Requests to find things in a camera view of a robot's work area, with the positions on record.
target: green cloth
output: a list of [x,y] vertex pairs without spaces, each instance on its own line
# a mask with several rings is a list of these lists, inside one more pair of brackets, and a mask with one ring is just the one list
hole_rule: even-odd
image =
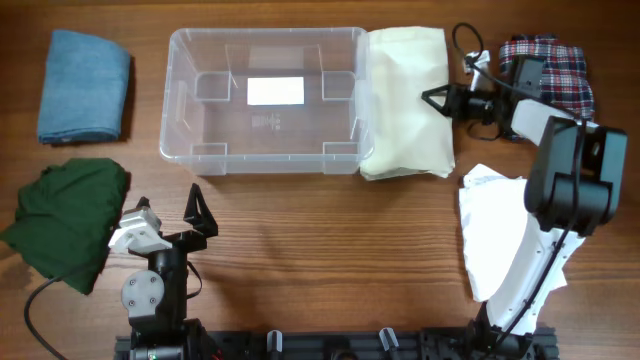
[[126,172],[111,159],[71,159],[50,166],[20,189],[16,222],[0,239],[47,278],[95,259],[85,271],[64,279],[89,294],[108,255],[126,190]]

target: white paper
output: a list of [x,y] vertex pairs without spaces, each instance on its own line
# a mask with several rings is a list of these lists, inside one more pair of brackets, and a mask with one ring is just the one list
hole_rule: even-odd
[[248,105],[302,105],[304,78],[248,78]]
[[[509,179],[485,165],[474,167],[459,190],[464,259],[473,299],[488,300],[504,281],[527,225],[526,180]],[[554,289],[566,285],[562,272]]]

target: white cloth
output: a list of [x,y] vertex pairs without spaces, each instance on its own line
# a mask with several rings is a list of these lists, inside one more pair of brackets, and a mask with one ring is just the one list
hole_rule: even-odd
[[[527,226],[524,188],[527,180],[509,179],[478,164],[459,190],[464,262],[473,299],[488,300],[500,288]],[[562,272],[554,289],[565,286]]]
[[[362,175],[368,180],[417,172],[447,177],[455,165],[451,119],[420,98],[423,91],[449,82],[444,31],[372,31],[369,50],[375,149],[361,162]],[[444,102],[444,97],[436,100]]]

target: beige fabric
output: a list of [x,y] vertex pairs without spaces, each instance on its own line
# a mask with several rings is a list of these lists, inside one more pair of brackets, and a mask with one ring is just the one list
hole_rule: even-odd
[[447,177],[455,165],[451,119],[420,98],[424,90],[449,82],[444,31],[376,30],[369,44],[375,150],[360,172],[368,180],[418,172]]

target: fabric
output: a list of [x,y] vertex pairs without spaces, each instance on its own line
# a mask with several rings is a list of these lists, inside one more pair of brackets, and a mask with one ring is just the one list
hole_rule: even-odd
[[[528,212],[524,207],[527,180],[509,179],[485,165],[476,165],[459,190],[464,264],[473,299],[487,301],[502,285],[522,243]],[[553,289],[565,286],[562,270]]]
[[554,35],[514,36],[500,48],[500,71],[509,73],[517,55],[545,58],[542,70],[542,100],[562,106],[592,120],[593,92],[587,82],[587,63],[581,48],[561,44]]
[[421,94],[449,82],[442,29],[403,27],[369,33],[375,149],[360,163],[367,180],[453,171],[451,119]]
[[50,166],[39,180],[20,189],[16,222],[0,239],[47,278],[95,259],[95,265],[65,279],[89,294],[108,255],[126,183],[124,169],[111,159],[72,159]]
[[47,57],[38,141],[117,140],[129,61],[127,51],[111,41],[55,30]]

